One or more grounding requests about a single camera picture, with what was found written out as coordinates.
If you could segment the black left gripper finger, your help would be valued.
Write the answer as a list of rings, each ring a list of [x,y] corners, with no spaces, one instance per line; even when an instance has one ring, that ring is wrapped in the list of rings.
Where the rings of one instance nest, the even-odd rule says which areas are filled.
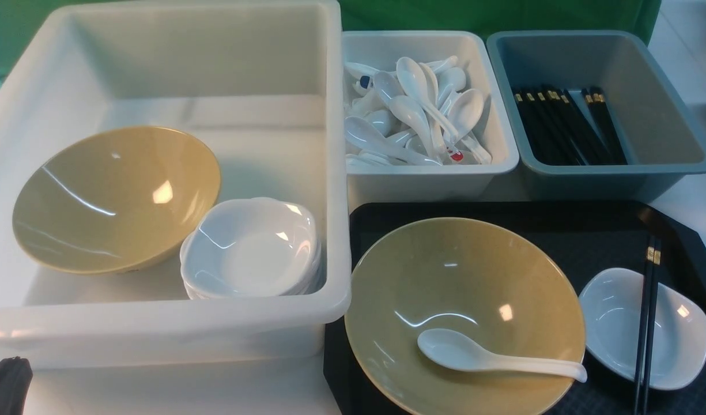
[[[0,361],[0,414],[22,414],[33,373],[23,357]]]

